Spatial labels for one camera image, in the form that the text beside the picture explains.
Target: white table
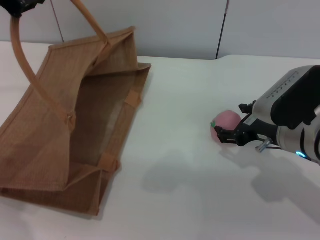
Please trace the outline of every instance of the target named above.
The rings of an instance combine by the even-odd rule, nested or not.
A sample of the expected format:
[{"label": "white table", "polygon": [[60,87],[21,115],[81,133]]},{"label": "white table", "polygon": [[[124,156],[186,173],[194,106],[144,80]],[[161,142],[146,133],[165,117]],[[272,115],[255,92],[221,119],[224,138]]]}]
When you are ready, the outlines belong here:
[{"label": "white table", "polygon": [[[38,70],[46,44],[24,44]],[[211,140],[221,111],[251,103],[287,71],[320,60],[227,56],[139,57],[152,64],[101,214],[86,217],[0,198],[0,239],[318,240],[320,167],[252,142]],[[0,124],[28,87],[10,43],[0,43]]]}]

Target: white wall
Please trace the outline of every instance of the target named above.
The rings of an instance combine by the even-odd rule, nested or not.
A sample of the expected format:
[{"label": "white wall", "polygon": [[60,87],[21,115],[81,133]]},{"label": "white wall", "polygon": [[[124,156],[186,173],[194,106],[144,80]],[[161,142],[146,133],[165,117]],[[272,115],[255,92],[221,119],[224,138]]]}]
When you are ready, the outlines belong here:
[{"label": "white wall", "polygon": [[[0,7],[0,41],[10,41],[10,14]],[[23,42],[60,43],[62,41],[57,21],[50,3],[46,0],[35,9],[25,12],[20,22]]]},{"label": "white wall", "polygon": [[320,59],[319,0],[230,0],[219,57]]},{"label": "white wall", "polygon": [[[136,26],[142,56],[214,59],[227,0],[82,0],[106,32]],[[94,35],[68,0],[53,0],[65,41]]]}]

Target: pink ball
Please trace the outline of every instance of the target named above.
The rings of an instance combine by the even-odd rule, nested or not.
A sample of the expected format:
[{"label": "pink ball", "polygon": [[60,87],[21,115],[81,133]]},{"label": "pink ball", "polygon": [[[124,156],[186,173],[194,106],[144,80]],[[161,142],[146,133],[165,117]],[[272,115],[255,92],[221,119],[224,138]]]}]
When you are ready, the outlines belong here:
[{"label": "pink ball", "polygon": [[211,137],[214,141],[220,143],[216,130],[212,127],[219,126],[225,130],[234,130],[241,122],[241,117],[234,111],[227,110],[220,113],[212,120],[211,124]]}]

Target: jute bag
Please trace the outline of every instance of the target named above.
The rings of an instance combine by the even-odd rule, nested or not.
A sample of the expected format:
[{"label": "jute bag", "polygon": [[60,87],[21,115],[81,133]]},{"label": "jute bag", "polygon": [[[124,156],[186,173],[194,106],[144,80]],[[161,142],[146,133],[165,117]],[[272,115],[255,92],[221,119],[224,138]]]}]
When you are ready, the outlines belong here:
[{"label": "jute bag", "polygon": [[141,102],[150,64],[138,63],[134,28],[52,45],[38,73],[11,18],[15,56],[30,81],[0,128],[0,195],[97,215]]}]

